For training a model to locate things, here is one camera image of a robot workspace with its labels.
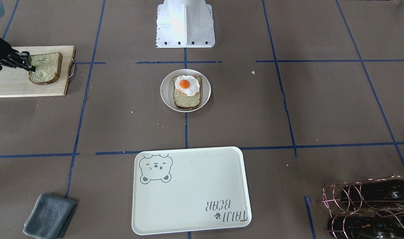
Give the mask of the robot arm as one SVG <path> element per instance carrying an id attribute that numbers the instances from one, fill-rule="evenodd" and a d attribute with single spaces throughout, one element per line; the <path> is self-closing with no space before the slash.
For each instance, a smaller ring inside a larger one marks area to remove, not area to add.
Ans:
<path id="1" fill-rule="evenodd" d="M 0 18 L 5 15 L 4 4 L 0 0 Z M 28 51 L 18 51 L 11 44 L 0 37 L 0 71 L 4 67 L 21 68 L 28 72 L 35 72 L 36 67 L 32 65 L 31 55 Z"/>

